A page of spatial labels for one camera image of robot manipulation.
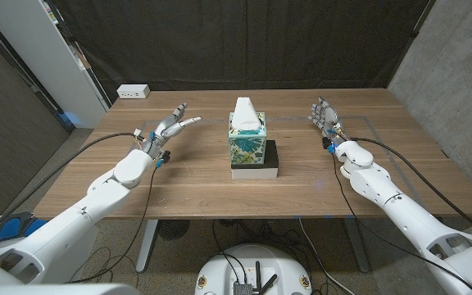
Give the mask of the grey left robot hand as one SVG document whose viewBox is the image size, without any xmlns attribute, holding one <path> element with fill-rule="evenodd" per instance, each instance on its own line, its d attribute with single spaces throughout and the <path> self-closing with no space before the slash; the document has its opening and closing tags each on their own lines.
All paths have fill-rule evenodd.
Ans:
<svg viewBox="0 0 472 295">
<path fill-rule="evenodd" d="M 142 144 L 142 150 L 152 159 L 156 159 L 162 153 L 162 148 L 170 138 L 177 136 L 187 126 L 193 125 L 202 119 L 198 116 L 182 120 L 187 105 L 186 102 L 178 105 L 170 115 L 159 123 L 153 131 L 153 135 L 150 135 L 149 139 Z"/>
</svg>

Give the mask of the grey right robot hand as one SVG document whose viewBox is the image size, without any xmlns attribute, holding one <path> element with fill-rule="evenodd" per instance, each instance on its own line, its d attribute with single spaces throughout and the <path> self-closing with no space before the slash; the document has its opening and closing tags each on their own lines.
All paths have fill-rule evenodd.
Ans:
<svg viewBox="0 0 472 295">
<path fill-rule="evenodd" d="M 322 97 L 318 97 L 318 102 L 311 107 L 311 115 L 307 117 L 318 129 L 320 129 L 324 138 L 337 145 L 345 141 L 339 135 L 342 128 L 338 113 Z"/>
</svg>

